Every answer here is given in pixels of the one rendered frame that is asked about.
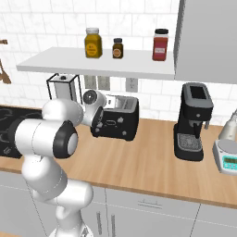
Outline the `black hob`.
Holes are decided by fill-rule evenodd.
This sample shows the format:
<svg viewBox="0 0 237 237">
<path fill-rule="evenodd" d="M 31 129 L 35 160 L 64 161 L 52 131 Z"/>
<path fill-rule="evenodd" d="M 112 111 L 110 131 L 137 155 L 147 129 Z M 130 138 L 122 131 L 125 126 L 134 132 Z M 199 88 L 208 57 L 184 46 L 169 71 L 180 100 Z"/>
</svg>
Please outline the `black hob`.
<svg viewBox="0 0 237 237">
<path fill-rule="evenodd" d="M 16 119 L 40 119 L 41 109 L 0 106 L 0 156 L 20 159 L 22 154 L 10 144 L 7 132 Z"/>
</svg>

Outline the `black toaster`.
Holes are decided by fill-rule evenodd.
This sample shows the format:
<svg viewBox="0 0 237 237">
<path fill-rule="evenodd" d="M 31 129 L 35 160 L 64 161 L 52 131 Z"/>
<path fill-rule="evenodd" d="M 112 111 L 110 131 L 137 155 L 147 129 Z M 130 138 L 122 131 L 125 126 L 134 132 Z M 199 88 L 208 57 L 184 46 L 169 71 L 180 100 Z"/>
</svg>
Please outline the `black toaster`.
<svg viewBox="0 0 237 237">
<path fill-rule="evenodd" d="M 105 108 L 101 122 L 91 128 L 93 137 L 108 137 L 132 141 L 139 124 L 139 100 L 132 96 L 116 95 L 120 107 Z"/>
</svg>

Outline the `grey kitchen scale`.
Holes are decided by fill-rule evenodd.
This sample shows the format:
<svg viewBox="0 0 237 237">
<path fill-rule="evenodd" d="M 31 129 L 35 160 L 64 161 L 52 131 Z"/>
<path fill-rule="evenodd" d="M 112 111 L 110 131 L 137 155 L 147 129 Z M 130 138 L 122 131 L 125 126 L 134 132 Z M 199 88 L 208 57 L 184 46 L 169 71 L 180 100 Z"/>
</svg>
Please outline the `grey kitchen scale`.
<svg viewBox="0 0 237 237">
<path fill-rule="evenodd" d="M 220 173 L 237 176 L 236 142 L 226 139 L 216 140 L 213 144 L 213 156 Z"/>
</svg>

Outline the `brown hanging tool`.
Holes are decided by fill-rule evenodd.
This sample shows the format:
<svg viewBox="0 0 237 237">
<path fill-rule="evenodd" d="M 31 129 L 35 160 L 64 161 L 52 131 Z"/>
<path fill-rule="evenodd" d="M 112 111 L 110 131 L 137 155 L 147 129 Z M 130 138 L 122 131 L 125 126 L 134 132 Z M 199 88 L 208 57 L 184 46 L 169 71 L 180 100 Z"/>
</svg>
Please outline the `brown hanging tool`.
<svg viewBox="0 0 237 237">
<path fill-rule="evenodd" d="M 0 69 L 2 70 L 2 72 L 0 73 L 0 81 L 2 81 L 5 84 L 10 84 L 11 80 L 9 79 L 9 76 L 6 74 L 1 60 L 0 60 Z"/>
</svg>

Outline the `red spice jar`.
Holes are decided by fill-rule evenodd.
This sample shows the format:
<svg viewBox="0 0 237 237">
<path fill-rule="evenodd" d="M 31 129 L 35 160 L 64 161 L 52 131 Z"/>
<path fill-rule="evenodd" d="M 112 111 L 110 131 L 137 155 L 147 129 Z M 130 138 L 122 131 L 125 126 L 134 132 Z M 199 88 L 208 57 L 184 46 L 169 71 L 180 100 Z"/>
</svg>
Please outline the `red spice jar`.
<svg viewBox="0 0 237 237">
<path fill-rule="evenodd" d="M 154 61 L 165 61 L 168 49 L 168 29 L 155 29 L 153 43 Z"/>
</svg>

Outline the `white wall shelf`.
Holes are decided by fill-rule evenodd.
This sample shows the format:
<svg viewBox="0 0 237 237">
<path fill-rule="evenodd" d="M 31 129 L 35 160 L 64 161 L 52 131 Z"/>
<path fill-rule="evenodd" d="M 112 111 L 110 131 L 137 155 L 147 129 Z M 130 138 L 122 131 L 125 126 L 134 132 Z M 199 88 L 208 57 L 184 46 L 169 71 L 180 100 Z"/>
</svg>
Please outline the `white wall shelf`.
<svg viewBox="0 0 237 237">
<path fill-rule="evenodd" d="M 154 61 L 149 51 L 141 50 L 126 50 L 122 59 L 115 59 L 111 49 L 104 49 L 101 57 L 87 58 L 83 49 L 72 47 L 51 47 L 19 63 L 17 70 L 153 80 L 173 80 L 175 75 L 171 52 L 165 61 Z"/>
</svg>

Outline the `grey drawer front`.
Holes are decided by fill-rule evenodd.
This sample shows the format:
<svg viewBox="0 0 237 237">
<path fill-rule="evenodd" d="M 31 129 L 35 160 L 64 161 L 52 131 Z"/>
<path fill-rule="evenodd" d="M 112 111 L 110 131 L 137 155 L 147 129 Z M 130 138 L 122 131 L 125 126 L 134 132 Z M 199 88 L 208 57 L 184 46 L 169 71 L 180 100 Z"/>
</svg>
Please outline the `grey drawer front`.
<svg viewBox="0 0 237 237">
<path fill-rule="evenodd" d="M 201 204 L 197 219 L 237 228 L 237 209 Z"/>
<path fill-rule="evenodd" d="M 162 209 L 138 206 L 138 201 L 146 200 L 147 202 L 157 201 L 162 204 Z M 142 210 L 152 213 L 164 214 L 172 217 L 194 219 L 199 205 L 197 203 L 175 200 L 171 198 L 131 193 L 119 190 L 106 189 L 106 201 L 109 205 L 127 207 L 135 210 Z"/>
</svg>

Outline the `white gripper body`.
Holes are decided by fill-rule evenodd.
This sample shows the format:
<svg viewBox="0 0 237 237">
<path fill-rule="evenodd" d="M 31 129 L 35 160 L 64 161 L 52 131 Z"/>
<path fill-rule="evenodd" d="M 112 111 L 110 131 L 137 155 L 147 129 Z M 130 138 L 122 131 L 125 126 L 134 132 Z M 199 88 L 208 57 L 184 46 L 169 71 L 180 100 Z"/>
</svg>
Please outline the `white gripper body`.
<svg viewBox="0 0 237 237">
<path fill-rule="evenodd" d="M 106 108 L 113 109 L 116 107 L 116 97 L 114 95 L 106 96 Z"/>
</svg>

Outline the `black coffee machine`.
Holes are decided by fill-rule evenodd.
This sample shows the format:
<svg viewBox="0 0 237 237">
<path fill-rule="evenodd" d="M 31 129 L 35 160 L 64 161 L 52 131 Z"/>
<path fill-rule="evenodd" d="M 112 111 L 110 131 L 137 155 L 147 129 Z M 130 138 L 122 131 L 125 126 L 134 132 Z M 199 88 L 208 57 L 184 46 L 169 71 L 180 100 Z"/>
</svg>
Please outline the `black coffee machine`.
<svg viewBox="0 0 237 237">
<path fill-rule="evenodd" d="M 187 82 L 182 85 L 179 119 L 173 128 L 174 154 L 177 158 L 194 162 L 203 160 L 200 133 L 203 123 L 208 129 L 213 107 L 203 83 Z"/>
</svg>

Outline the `grey cupboard front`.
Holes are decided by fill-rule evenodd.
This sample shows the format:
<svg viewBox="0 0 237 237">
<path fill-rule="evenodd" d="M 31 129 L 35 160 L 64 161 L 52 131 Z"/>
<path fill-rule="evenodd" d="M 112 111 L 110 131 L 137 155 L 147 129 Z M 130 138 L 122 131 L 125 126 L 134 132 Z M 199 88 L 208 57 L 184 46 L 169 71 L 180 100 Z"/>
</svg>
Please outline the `grey cupboard front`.
<svg viewBox="0 0 237 237">
<path fill-rule="evenodd" d="M 20 237 L 48 237 L 56 208 L 33 199 L 20 174 L 0 171 L 0 231 Z"/>
</svg>

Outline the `grey cupboard door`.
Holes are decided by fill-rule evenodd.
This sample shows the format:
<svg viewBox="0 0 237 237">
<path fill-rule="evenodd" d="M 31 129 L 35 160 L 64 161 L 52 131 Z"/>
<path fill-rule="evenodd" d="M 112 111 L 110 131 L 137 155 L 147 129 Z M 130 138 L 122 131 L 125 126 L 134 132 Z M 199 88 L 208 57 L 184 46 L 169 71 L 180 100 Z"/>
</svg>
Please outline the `grey cupboard door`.
<svg viewBox="0 0 237 237">
<path fill-rule="evenodd" d="M 85 224 L 91 229 L 94 237 L 108 237 L 107 218 L 106 218 L 106 190 L 102 187 L 93 187 L 94 197 L 92 202 L 82 211 Z M 98 233 L 96 212 L 101 213 L 102 235 Z"/>
<path fill-rule="evenodd" d="M 191 237 L 194 225 L 194 219 L 108 205 L 111 237 L 111 215 L 115 215 L 116 237 Z"/>
</svg>

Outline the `yellow spice jar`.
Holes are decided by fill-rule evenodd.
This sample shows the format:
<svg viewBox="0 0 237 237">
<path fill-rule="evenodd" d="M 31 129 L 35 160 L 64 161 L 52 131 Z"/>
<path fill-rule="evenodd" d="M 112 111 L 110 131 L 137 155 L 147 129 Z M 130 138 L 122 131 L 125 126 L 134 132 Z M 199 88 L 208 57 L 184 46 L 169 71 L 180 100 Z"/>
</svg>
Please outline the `yellow spice jar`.
<svg viewBox="0 0 237 237">
<path fill-rule="evenodd" d="M 88 58 L 99 58 L 102 55 L 102 38 L 98 28 L 87 28 L 84 40 L 85 55 Z"/>
</svg>

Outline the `pale grey bottle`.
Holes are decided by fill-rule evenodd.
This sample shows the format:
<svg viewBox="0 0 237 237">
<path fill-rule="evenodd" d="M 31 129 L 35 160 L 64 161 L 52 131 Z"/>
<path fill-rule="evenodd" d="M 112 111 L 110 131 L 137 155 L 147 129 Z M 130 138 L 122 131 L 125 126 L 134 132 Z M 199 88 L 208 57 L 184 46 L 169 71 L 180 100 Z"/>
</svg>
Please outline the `pale grey bottle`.
<svg viewBox="0 0 237 237">
<path fill-rule="evenodd" d="M 235 140 L 235 136 L 237 133 L 237 109 L 232 113 L 231 118 L 224 125 L 221 133 L 218 138 L 220 140 Z"/>
</svg>

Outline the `grey wall cupboard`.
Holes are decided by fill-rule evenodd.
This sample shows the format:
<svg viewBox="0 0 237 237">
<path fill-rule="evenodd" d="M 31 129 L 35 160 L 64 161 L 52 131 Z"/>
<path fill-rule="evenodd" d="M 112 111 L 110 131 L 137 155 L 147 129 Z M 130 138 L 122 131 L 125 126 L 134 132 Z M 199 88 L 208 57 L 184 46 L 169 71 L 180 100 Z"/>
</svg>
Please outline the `grey wall cupboard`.
<svg viewBox="0 0 237 237">
<path fill-rule="evenodd" d="M 177 81 L 237 83 L 237 0 L 180 0 Z"/>
</svg>

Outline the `small brown jar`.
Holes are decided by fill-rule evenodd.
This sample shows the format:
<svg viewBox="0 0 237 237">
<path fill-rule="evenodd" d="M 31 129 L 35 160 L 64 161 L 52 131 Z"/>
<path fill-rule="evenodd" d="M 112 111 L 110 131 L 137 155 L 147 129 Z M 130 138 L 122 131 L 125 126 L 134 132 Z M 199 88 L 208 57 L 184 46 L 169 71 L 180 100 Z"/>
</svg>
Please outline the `small brown jar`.
<svg viewBox="0 0 237 237">
<path fill-rule="evenodd" d="M 114 39 L 112 53 L 114 58 L 123 58 L 123 44 L 121 38 Z"/>
</svg>

